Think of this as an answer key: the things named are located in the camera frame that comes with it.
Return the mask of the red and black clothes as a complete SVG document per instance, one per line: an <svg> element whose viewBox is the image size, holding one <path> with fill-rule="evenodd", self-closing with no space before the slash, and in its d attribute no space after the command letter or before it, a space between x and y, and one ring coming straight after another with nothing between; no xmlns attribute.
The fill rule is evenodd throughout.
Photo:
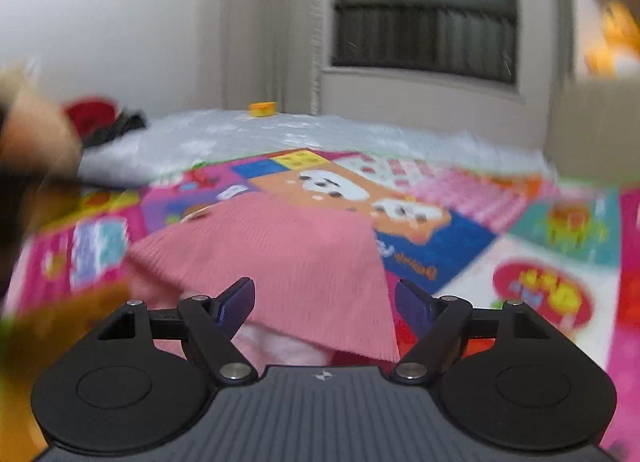
<svg viewBox="0 0 640 462"><path fill-rule="evenodd" d="M85 149L101 147L148 126L142 111L127 110L114 99L103 96L81 97L66 102L63 110Z"/></svg>

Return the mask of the small yellow toy block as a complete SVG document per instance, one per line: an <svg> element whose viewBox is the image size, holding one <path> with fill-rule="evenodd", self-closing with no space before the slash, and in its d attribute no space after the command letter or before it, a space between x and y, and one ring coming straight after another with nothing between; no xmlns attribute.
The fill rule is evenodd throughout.
<svg viewBox="0 0 640 462"><path fill-rule="evenodd" d="M269 118L278 113L278 105L274 101L254 102L247 111L252 118Z"/></svg>

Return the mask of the dark framed window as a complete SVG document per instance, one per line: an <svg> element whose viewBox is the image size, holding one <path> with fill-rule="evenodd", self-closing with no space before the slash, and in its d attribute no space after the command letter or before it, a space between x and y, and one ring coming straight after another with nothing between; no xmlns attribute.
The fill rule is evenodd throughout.
<svg viewBox="0 0 640 462"><path fill-rule="evenodd" d="M518 0L333 0L331 63L513 85Z"/></svg>

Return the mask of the white vertical curtain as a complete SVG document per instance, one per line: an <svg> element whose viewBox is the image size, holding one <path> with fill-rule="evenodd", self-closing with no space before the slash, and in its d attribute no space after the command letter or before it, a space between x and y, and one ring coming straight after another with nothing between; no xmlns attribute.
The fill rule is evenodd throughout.
<svg viewBox="0 0 640 462"><path fill-rule="evenodd" d="M320 109L323 0L220 0L220 103Z"/></svg>

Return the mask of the colourful cartoon play mat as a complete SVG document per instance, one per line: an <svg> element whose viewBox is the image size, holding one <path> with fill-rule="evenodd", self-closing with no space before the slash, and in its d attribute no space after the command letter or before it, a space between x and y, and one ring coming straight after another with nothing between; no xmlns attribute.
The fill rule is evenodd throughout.
<svg viewBox="0 0 640 462"><path fill-rule="evenodd" d="M604 445L639 456L639 190L487 175L357 152L286 150L201 163L139 190L91 191L27 245L1 321L1 456L46 443L30 411L38 375L127 296L122 259L151 232L262 190L368 211L386 279L499 307L518 297L616 386Z"/></svg>

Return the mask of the yellow duck plush toy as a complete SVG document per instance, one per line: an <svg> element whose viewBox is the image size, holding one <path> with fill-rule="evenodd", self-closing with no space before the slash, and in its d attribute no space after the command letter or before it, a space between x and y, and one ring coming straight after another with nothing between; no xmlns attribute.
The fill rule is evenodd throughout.
<svg viewBox="0 0 640 462"><path fill-rule="evenodd" d="M602 10L603 43L586 51L585 63L593 76L630 78L639 74L639 21L629 7L612 0Z"/></svg>

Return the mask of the pink knit sweater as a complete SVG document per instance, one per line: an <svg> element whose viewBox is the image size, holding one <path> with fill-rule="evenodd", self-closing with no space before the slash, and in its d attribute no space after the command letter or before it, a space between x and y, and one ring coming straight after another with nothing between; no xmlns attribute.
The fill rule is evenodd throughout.
<svg viewBox="0 0 640 462"><path fill-rule="evenodd" d="M124 267L153 309L252 279L255 306L233 343L257 370L323 366L339 352L399 358L372 222L355 212L245 193L134 243Z"/></svg>

